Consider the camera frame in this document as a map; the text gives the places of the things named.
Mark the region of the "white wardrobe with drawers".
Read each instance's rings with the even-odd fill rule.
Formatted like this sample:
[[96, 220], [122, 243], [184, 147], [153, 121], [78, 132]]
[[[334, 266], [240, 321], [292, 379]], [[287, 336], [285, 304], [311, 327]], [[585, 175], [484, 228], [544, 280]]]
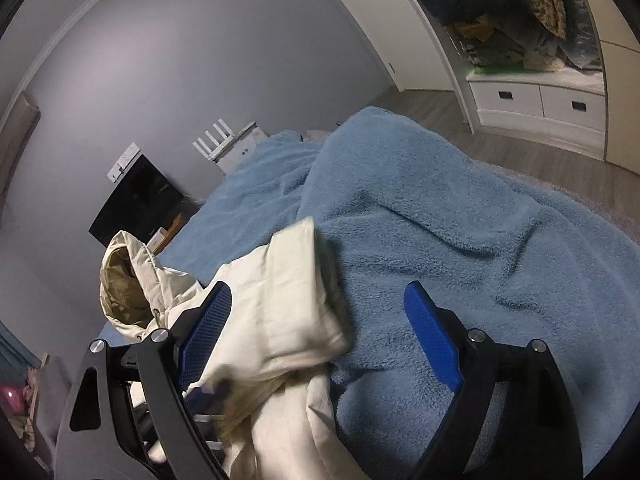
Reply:
[[340, 0], [399, 90], [473, 132], [639, 168], [639, 0]]

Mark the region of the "white box above television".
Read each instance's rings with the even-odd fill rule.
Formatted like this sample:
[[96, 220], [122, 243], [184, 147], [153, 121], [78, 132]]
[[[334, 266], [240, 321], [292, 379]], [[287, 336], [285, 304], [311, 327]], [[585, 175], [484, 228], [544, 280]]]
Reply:
[[107, 173], [107, 179], [112, 183], [116, 183], [120, 177], [126, 172], [130, 164], [136, 159], [140, 153], [140, 148], [135, 143], [131, 143], [128, 148], [116, 160], [114, 166]]

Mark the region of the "blue fleece blanket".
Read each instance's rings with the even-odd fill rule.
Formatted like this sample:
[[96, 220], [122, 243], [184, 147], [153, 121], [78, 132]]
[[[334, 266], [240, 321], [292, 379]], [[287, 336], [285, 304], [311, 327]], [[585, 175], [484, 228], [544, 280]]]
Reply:
[[352, 331], [330, 362], [337, 435], [359, 479], [412, 469], [445, 413], [402, 310], [420, 282], [442, 307], [507, 344], [551, 346], [595, 472], [639, 402], [639, 247], [566, 195], [469, 159], [377, 107], [321, 143], [260, 144], [159, 255], [212, 285], [218, 268], [305, 218], [326, 242]]

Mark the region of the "cream hooded jacket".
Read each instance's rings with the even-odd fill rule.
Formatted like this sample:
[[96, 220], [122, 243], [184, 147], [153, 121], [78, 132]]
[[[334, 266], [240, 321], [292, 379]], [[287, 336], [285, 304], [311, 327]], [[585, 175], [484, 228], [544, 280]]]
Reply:
[[[224, 397], [216, 428], [232, 479], [359, 479], [337, 435], [328, 366], [352, 342], [333, 259], [311, 218], [222, 264], [231, 309], [202, 370], [188, 380]], [[213, 291], [163, 266], [128, 232], [108, 244], [100, 269], [102, 311], [139, 342], [199, 307]]]

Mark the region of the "black wall television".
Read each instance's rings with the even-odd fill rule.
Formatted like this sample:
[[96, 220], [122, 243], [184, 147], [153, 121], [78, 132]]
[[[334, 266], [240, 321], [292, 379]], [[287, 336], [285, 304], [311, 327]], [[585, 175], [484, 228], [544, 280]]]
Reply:
[[140, 155], [117, 183], [89, 228], [104, 247], [119, 231], [147, 243], [160, 228], [167, 228], [184, 199], [152, 162]]

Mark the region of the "pile of clothes in wardrobe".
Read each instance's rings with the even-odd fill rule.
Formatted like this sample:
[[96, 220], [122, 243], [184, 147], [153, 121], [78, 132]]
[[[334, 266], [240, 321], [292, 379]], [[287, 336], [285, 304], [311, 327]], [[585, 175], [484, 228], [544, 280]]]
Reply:
[[418, 0], [478, 67], [600, 70], [586, 0]]

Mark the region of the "pink round object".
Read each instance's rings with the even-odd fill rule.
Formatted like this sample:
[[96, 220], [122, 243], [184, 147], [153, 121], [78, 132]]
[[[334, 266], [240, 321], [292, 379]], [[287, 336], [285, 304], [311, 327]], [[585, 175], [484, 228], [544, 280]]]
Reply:
[[0, 386], [1, 406], [12, 415], [24, 416], [28, 412], [23, 390], [10, 385]]

